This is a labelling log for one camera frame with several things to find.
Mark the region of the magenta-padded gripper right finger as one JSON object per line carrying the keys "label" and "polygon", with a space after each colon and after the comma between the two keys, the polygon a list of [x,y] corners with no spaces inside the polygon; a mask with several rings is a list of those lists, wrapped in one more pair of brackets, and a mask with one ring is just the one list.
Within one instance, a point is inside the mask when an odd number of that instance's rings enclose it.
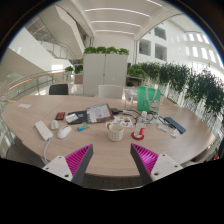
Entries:
{"label": "magenta-padded gripper right finger", "polygon": [[130,153],[144,185],[182,169],[182,166],[166,153],[158,155],[134,143],[131,144]]}

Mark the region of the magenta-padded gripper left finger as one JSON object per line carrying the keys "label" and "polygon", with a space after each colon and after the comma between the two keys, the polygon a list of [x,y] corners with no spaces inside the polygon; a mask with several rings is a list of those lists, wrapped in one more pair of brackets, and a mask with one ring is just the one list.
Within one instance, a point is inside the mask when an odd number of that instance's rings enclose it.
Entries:
{"label": "magenta-padded gripper left finger", "polygon": [[93,145],[84,146],[71,154],[57,156],[44,170],[81,186],[88,164],[93,156]]}

